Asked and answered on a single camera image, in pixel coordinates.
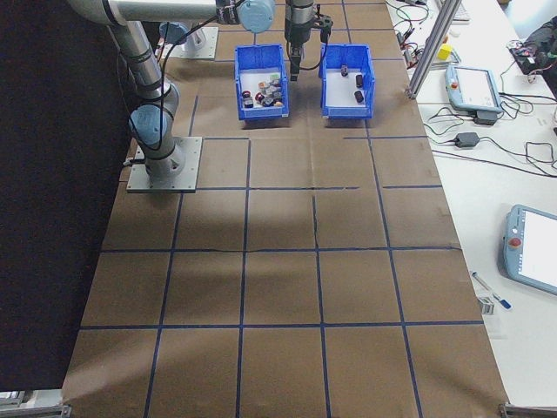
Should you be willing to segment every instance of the metal frame post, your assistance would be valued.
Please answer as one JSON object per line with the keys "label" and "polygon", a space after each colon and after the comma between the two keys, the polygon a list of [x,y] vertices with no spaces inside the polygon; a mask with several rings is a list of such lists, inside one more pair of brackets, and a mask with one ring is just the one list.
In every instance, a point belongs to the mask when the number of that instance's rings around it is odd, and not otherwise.
{"label": "metal frame post", "polygon": [[441,7],[435,25],[433,26],[432,33],[426,40],[424,51],[421,53],[418,65],[416,65],[416,70],[413,73],[412,80],[410,80],[410,85],[406,89],[406,94],[409,98],[416,98],[418,96],[419,89],[426,80],[427,73],[439,51],[443,38],[449,31],[449,27],[453,22],[454,15],[456,15],[460,2],[461,0],[446,0],[443,3],[443,7]]}

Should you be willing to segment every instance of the power adapter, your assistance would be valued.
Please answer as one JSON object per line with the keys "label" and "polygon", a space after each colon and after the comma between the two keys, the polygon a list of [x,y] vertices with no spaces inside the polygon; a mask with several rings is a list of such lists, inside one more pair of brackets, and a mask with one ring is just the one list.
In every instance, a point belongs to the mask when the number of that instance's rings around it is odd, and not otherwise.
{"label": "power adapter", "polygon": [[474,148],[480,142],[476,132],[462,132],[454,138],[454,144],[459,148]]}
{"label": "power adapter", "polygon": [[497,122],[497,113],[494,111],[476,111],[473,122],[477,125],[495,125]]}

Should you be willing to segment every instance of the tablet screen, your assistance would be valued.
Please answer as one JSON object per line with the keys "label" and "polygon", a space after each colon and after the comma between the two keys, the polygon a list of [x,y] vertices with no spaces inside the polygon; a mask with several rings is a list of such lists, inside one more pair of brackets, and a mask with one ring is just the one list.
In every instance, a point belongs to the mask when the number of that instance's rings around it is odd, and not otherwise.
{"label": "tablet screen", "polygon": [[524,239],[519,274],[557,287],[557,219],[524,211]]}
{"label": "tablet screen", "polygon": [[493,101],[491,80],[489,73],[470,68],[456,69],[460,85],[462,103],[484,107],[496,107]]}

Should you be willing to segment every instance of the black curtain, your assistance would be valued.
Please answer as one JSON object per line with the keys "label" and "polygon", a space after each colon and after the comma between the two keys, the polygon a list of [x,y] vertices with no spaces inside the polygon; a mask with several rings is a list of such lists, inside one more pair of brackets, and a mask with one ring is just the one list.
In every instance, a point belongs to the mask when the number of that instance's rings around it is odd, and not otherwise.
{"label": "black curtain", "polygon": [[0,391],[60,388],[129,146],[108,30],[0,13]]}

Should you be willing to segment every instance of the red emergency stop button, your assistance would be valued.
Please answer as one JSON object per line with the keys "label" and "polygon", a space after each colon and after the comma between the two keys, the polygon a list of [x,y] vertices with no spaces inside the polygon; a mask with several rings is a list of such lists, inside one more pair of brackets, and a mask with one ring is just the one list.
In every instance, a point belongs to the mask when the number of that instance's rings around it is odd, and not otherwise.
{"label": "red emergency stop button", "polygon": [[518,248],[519,246],[522,245],[522,241],[520,240],[520,238],[511,238],[508,241],[508,245],[511,246],[512,248]]}

